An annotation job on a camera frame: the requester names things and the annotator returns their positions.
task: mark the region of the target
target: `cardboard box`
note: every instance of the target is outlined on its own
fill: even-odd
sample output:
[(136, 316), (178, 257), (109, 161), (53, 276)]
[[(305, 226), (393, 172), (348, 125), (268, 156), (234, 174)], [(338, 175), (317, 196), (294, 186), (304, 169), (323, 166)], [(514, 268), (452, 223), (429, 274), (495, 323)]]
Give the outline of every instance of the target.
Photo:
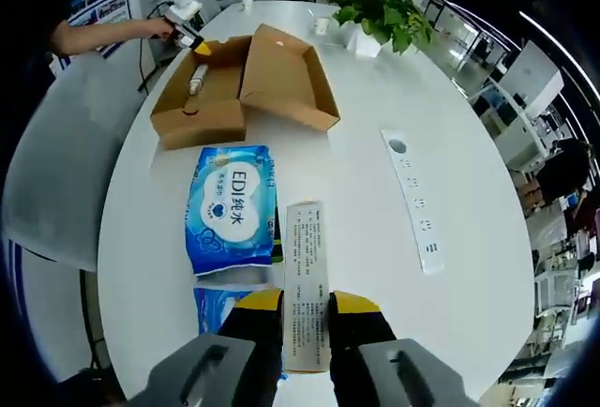
[(266, 24), (252, 37), (240, 100), (317, 130), (328, 130), (339, 121), (316, 50)]
[[(206, 44), (212, 54), (186, 55), (150, 116), (166, 149), (244, 141), (243, 107), (317, 130), (339, 121), (317, 52), (305, 41), (261, 24), (252, 37)], [(200, 64), (209, 69), (202, 89), (190, 98), (189, 79)]]
[[(244, 141), (246, 122), (239, 101), (251, 37), (210, 41), (211, 55), (188, 53), (158, 98), (150, 120), (166, 149)], [(189, 79), (209, 66), (202, 89), (188, 96)]]

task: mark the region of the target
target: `office desk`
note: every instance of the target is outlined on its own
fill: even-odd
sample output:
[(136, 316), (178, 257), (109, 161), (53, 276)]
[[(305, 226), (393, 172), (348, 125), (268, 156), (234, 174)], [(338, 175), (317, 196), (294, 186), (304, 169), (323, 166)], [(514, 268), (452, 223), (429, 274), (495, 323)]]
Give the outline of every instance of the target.
[[(508, 171), (464, 97), (422, 53), (359, 59), (312, 34), (310, 8), (256, 2), (224, 10), (203, 30), (209, 39), (252, 34), (268, 23), (313, 43), (341, 121), (328, 133), (249, 112), (247, 143), (271, 149), (281, 230), (285, 206), (324, 202), (331, 290), (377, 303), (398, 338), (414, 338), (457, 370), (478, 399), (532, 330), (533, 268), (525, 221)], [(100, 232), (98, 289), (116, 375), (131, 397), (150, 369), (198, 333), (194, 276), (184, 244), (188, 188), (200, 147), (164, 151), (150, 113), (180, 53), (143, 104), (108, 191)], [(408, 209), (381, 129), (400, 129), (426, 156), (433, 181), (442, 273), (421, 271)], [(285, 405), (331, 405), (328, 374), (293, 376)]]

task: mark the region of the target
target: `wet wipes package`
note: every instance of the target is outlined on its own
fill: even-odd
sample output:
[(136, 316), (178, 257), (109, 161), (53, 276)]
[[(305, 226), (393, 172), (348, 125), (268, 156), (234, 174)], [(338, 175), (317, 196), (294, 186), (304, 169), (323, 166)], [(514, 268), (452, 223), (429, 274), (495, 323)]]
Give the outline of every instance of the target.
[(271, 264), (275, 207), (275, 165), (266, 146), (205, 147), (186, 210), (194, 274)]
[(200, 333), (216, 334), (232, 312), (235, 302), (250, 293), (252, 292), (194, 287)]

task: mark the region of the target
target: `cable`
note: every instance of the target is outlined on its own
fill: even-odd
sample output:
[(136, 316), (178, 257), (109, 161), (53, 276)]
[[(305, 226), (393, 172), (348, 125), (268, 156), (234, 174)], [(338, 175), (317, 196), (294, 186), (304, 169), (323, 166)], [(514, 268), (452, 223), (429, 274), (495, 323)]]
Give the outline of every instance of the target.
[[(150, 13), (148, 13), (148, 15), (146, 16), (146, 20), (150, 19), (150, 17), (154, 14), (155, 11), (158, 10), (158, 8), (160, 6), (164, 6), (164, 5), (171, 5), (173, 3), (173, 1), (161, 1), (158, 4), (155, 5), (154, 8), (152, 8), (152, 10), (150, 11)], [(142, 78), (142, 89), (143, 91), (146, 92), (146, 95), (148, 96), (150, 93), (148, 92), (148, 87), (146, 86), (146, 84), (148, 83), (146, 77), (143, 75), (143, 70), (142, 70), (142, 42), (143, 42), (144, 38), (140, 38), (140, 56), (139, 56), (139, 60), (138, 60), (138, 69), (140, 70), (140, 77)]]

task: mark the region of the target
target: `paper cup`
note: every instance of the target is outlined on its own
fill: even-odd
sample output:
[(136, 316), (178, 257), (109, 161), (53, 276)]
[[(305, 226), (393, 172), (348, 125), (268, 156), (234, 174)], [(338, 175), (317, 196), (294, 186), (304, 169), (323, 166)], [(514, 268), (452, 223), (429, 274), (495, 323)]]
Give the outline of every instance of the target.
[(254, 0), (242, 0), (242, 9), (244, 11), (251, 11), (253, 2)]
[(315, 18), (315, 34), (325, 35), (330, 21), (329, 18)]

